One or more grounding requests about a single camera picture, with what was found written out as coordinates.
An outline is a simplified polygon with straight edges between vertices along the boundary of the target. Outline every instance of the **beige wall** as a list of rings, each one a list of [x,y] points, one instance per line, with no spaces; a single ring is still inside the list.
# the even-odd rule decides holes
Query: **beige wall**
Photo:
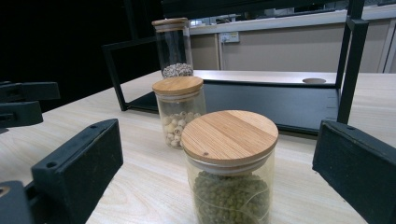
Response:
[[[192,64],[198,70],[219,70],[217,35],[191,37]]]
[[[378,71],[388,30],[389,20],[370,21],[362,72]],[[239,43],[220,46],[221,62],[225,70],[336,72],[343,32],[343,23],[239,32]],[[191,37],[194,69],[215,68],[213,38]]]

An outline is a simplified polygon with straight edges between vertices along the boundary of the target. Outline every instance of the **green split peas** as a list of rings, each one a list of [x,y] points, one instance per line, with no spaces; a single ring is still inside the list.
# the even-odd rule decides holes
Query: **green split peas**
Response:
[[[193,190],[201,223],[268,223],[269,189],[257,175],[202,171]]]

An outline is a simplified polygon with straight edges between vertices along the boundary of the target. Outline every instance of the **wooden table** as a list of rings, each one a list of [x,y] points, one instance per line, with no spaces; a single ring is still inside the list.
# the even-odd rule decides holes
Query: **wooden table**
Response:
[[[206,79],[302,82],[307,77],[334,82],[335,74],[194,71]],[[151,91],[159,72],[122,85],[126,101]],[[88,223],[196,223],[184,152],[169,148],[159,115],[120,111],[109,89],[51,110],[44,122],[0,134],[0,182],[32,181],[30,167],[87,126],[118,119],[124,164]],[[396,147],[396,74],[360,74],[350,125]],[[312,170],[315,138],[281,134],[276,145],[272,223],[365,223]]]

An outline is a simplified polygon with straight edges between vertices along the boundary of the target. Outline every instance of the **power outlet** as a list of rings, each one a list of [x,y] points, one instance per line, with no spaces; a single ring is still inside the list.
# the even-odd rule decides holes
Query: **power outlet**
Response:
[[[220,41],[222,43],[239,42],[239,32],[220,33]]]

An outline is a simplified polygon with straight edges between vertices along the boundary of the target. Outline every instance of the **white beans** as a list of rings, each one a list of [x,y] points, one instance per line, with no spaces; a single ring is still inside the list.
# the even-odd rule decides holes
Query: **white beans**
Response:
[[[163,129],[166,131],[165,142],[170,147],[180,148],[180,136],[184,127],[193,119],[200,117],[200,113],[182,111],[162,118]]]

